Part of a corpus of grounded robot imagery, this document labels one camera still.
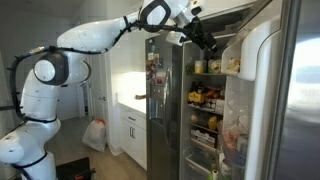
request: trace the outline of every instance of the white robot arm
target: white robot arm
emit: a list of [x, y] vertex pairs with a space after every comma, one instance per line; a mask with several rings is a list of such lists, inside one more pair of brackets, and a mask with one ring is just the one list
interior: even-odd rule
[[[0, 162], [18, 169], [23, 179], [56, 180], [53, 154], [44, 144], [59, 130], [56, 106], [61, 85], [79, 83], [90, 76], [84, 62], [87, 54], [108, 51], [125, 32], [145, 29], [171, 31], [167, 40], [181, 45], [190, 39], [201, 48], [213, 49], [215, 40], [202, 32], [196, 17], [204, 0], [145, 0], [139, 12], [122, 18], [83, 24], [58, 38], [58, 47], [36, 48], [17, 57], [11, 67], [10, 88], [13, 103], [23, 123], [0, 140]], [[166, 26], [173, 20], [176, 26]], [[15, 72], [19, 63], [30, 56], [46, 52], [29, 72], [19, 102]]]

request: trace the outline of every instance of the kitchen cabinet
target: kitchen cabinet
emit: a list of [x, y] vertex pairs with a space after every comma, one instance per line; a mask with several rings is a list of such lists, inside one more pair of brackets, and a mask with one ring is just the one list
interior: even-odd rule
[[226, 14], [250, 7], [256, 0], [207, 0], [200, 19], [208, 19], [220, 13]]
[[121, 147], [144, 169], [147, 169], [147, 136], [145, 114], [122, 106]]

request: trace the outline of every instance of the plastic bag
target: plastic bag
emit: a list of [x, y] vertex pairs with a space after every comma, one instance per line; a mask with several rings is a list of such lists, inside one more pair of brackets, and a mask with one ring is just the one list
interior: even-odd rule
[[104, 120], [98, 119], [92, 121], [82, 137], [82, 142], [97, 151], [105, 152], [107, 135]]

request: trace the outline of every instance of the wooden floor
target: wooden floor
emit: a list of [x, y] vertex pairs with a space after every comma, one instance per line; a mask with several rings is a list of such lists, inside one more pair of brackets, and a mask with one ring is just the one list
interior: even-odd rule
[[87, 118], [64, 120], [58, 134], [46, 144], [46, 150], [55, 156], [56, 165], [89, 157], [98, 180], [145, 180], [146, 171], [126, 153], [113, 156], [109, 149], [98, 152], [81, 141], [89, 124]]

